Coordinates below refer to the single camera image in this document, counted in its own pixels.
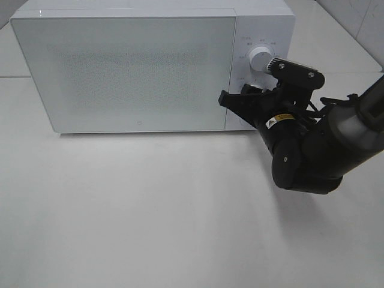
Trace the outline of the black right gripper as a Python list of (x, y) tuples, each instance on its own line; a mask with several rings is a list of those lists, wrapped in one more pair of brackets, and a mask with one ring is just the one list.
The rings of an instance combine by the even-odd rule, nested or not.
[(313, 91), (325, 84), (325, 77), (316, 69), (278, 57), (270, 60), (266, 72), (278, 80), (272, 90), (222, 91), (218, 103), (257, 129), (272, 155), (289, 143), (303, 156), (304, 138), (317, 116), (307, 107)]

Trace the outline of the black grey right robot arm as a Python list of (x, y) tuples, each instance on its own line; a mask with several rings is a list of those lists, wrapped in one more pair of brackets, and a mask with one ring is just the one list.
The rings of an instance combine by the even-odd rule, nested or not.
[(343, 176), (383, 151), (383, 80), (346, 100), (311, 102), (325, 83), (319, 71), (273, 58), (272, 90), (244, 85), (239, 94), (222, 91), (219, 105), (257, 129), (272, 155), (271, 173), (279, 188), (328, 194)]

